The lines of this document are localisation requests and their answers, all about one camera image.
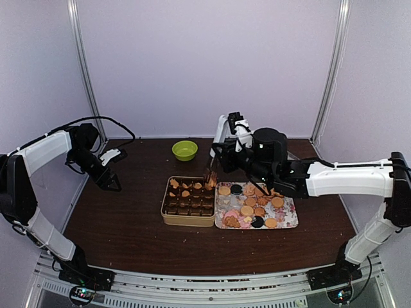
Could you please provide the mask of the metal serving tongs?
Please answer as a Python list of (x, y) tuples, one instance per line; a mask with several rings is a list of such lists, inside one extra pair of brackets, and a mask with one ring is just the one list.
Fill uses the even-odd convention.
[(216, 187), (217, 178), (218, 178), (217, 169), (218, 169), (218, 163), (216, 161), (212, 161), (205, 168), (204, 187), (205, 189), (209, 191)]

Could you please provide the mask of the gold cookie tin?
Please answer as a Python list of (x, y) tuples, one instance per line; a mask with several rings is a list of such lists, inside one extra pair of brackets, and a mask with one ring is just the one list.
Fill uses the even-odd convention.
[[(180, 186), (174, 189), (170, 180)], [(211, 227), (214, 225), (216, 188), (204, 187), (204, 179), (197, 176), (171, 176), (162, 199), (161, 216), (167, 225), (181, 227)]]

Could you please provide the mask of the brown flower cookie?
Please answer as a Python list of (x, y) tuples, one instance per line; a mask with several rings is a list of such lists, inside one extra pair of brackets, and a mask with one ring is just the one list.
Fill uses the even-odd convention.
[(170, 185), (171, 185), (174, 189), (176, 189), (176, 188), (178, 188), (178, 187), (180, 186), (179, 182), (178, 182), (176, 179), (174, 179), (174, 178), (172, 178), (172, 179), (170, 180)]

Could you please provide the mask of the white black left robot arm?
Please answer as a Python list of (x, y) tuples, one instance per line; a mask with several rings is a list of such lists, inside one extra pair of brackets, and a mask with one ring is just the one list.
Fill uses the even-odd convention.
[[(113, 267), (121, 248), (108, 243), (109, 234), (115, 234), (116, 220), (125, 221), (134, 202), (127, 194), (133, 191), (132, 181), (127, 180), (127, 168), (135, 167), (134, 161), (121, 162), (115, 170), (123, 176), (123, 191), (103, 191), (91, 180), (81, 186), (84, 176), (77, 175), (64, 166), (59, 157), (37, 171), (32, 185), (39, 207), (56, 228), (62, 228), (69, 220), (67, 236), (87, 253), (87, 260), (95, 266)], [(15, 233), (1, 220), (1, 280), (21, 279), (35, 267), (39, 250), (26, 237)]]

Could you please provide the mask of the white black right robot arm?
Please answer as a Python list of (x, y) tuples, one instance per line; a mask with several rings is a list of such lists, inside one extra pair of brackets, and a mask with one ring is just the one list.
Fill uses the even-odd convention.
[(266, 196), (291, 198), (364, 194), (383, 198), (377, 213), (339, 249), (332, 266), (307, 272), (312, 290), (348, 284), (359, 265), (392, 234), (410, 226), (410, 168), (400, 152), (388, 159), (328, 163), (319, 158), (288, 160), (286, 136), (272, 128), (251, 131), (242, 123), (219, 124), (211, 146), (226, 173), (240, 169)]

